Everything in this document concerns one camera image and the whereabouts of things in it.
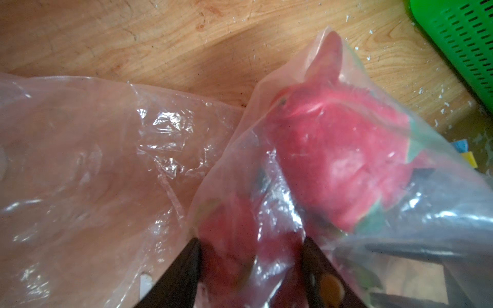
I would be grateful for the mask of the clear zip-top bag blue seal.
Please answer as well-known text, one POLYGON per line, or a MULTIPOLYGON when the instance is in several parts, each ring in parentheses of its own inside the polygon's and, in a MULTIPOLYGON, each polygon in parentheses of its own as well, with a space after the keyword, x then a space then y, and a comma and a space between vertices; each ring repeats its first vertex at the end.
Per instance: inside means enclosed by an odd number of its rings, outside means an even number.
POLYGON ((1 306, 132 307, 243 109, 99 78, 1 75, 1 306))

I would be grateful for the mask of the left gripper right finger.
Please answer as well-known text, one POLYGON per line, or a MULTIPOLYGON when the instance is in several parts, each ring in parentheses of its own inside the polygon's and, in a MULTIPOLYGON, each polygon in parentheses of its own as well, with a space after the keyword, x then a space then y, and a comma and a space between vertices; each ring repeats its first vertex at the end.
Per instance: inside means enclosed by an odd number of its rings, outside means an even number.
POLYGON ((311 237, 305 238, 303 242, 301 267, 308 307, 366 306, 311 237))

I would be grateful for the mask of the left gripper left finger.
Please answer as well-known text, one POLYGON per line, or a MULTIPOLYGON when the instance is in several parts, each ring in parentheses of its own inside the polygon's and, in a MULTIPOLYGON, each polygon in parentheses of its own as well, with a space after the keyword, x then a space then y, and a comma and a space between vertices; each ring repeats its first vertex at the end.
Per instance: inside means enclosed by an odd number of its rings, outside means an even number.
POLYGON ((200 279, 201 245, 192 238, 135 308, 192 308, 200 279))

